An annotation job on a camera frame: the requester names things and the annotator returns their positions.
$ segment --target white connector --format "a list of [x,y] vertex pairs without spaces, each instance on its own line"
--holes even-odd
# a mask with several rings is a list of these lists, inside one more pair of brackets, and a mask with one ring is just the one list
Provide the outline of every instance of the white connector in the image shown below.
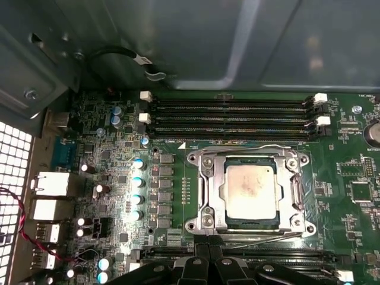
[[152,93],[150,93],[150,91],[141,91],[140,99],[144,101],[152,102],[153,101]]
[[349,270],[337,270],[334,274],[342,282],[354,282],[354,274]]
[[149,113],[140,113],[138,114],[138,121],[145,123],[145,124],[150,124],[150,115]]
[[316,93],[314,95],[314,104],[321,104],[321,103],[326,103],[327,102],[327,94],[326,93]]
[[315,120],[315,123],[317,126],[330,126],[331,125],[331,119],[329,116],[319,116]]

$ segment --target red and black wire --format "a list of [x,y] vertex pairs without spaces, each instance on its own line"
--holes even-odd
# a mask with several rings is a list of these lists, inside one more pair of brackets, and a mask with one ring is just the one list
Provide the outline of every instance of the red and black wire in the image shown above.
[[25,212],[25,205],[24,203],[22,202],[22,200],[20,200],[20,198],[13,192],[11,192],[9,189],[7,188],[4,188],[4,187],[0,187],[0,192],[3,192],[3,193],[7,193],[9,194],[10,196],[12,196],[12,198],[14,198],[17,203],[18,203],[18,207],[20,208],[21,210],[21,216],[20,216],[20,219],[18,221],[18,233],[23,237],[23,239],[25,239],[26,241],[30,242],[31,244],[33,244],[35,247],[39,248],[41,251],[45,251],[47,252],[48,254],[50,255],[53,255],[55,256],[56,259],[58,260],[61,260],[61,261],[66,261],[66,262],[71,262],[71,261],[75,261],[77,259],[76,258],[67,258],[67,257],[62,257],[60,256],[59,254],[57,254],[56,252],[54,252],[53,250],[49,249],[47,246],[45,246],[44,244],[42,244],[41,242],[39,242],[38,240],[36,239],[33,239],[31,238],[24,230],[24,226],[25,226],[25,222],[26,222],[26,212]]

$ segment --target screw hole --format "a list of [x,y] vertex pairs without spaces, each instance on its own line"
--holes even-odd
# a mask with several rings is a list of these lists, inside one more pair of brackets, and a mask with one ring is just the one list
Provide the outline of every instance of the screw hole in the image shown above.
[[306,228],[306,230],[308,231],[308,233],[312,233],[312,232],[314,232],[314,227],[313,226],[308,226]]

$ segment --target chip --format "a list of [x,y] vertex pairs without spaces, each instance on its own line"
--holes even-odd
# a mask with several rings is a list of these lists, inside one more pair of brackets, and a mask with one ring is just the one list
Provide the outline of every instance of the chip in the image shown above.
[[111,157],[111,152],[109,150],[105,150],[102,152],[102,159],[109,159]]
[[120,242],[128,242],[128,234],[127,233],[121,233],[119,235],[119,241]]
[[148,227],[157,227],[157,221],[152,221],[152,220],[150,220],[150,221],[148,222]]
[[158,195],[150,195],[149,199],[150,199],[150,201],[158,201],[159,196]]
[[126,132],[127,134],[130,134],[131,132],[133,132],[133,127],[131,126],[126,126],[124,128],[124,132]]
[[100,205],[99,206],[99,212],[105,213],[107,211],[107,205]]
[[119,184],[126,184],[126,176],[125,175],[119,176],[118,183]]
[[85,144],[84,145],[84,153],[90,154],[94,151],[94,145],[93,144]]
[[150,208],[149,208],[149,213],[150,213],[150,214],[157,214],[157,208],[150,207]]
[[140,148],[140,147],[141,147],[140,141],[133,141],[132,142],[132,148]]
[[122,252],[118,252],[115,254],[115,261],[116,262],[123,262],[124,261],[124,254]]
[[159,187],[159,183],[158,182],[150,182],[150,187],[151,188],[158,188]]
[[355,239],[355,233],[354,232],[348,232],[347,233],[347,238],[348,239]]

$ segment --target black cable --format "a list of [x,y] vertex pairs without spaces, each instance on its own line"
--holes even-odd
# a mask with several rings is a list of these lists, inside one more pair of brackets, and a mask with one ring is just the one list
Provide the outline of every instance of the black cable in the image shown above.
[[[97,72],[94,71],[94,69],[92,68],[92,64],[95,59],[101,57],[102,55],[107,55],[111,53],[128,56],[134,61],[137,61],[137,59],[143,58],[139,56],[137,53],[133,52],[132,50],[127,49],[125,47],[121,47],[121,46],[105,46],[89,54],[86,59],[87,72],[91,75],[91,77],[94,78],[95,81],[105,86],[109,91],[112,91],[112,89],[108,86],[108,84],[104,81],[104,79]],[[139,64],[141,67],[145,69],[145,76],[147,76],[147,78],[151,81],[160,81],[166,77],[166,74],[163,72],[160,72],[159,69],[154,64],[152,64],[151,61],[149,61],[148,59],[146,59],[145,63],[144,61],[141,61],[141,60],[137,61],[137,64]]]

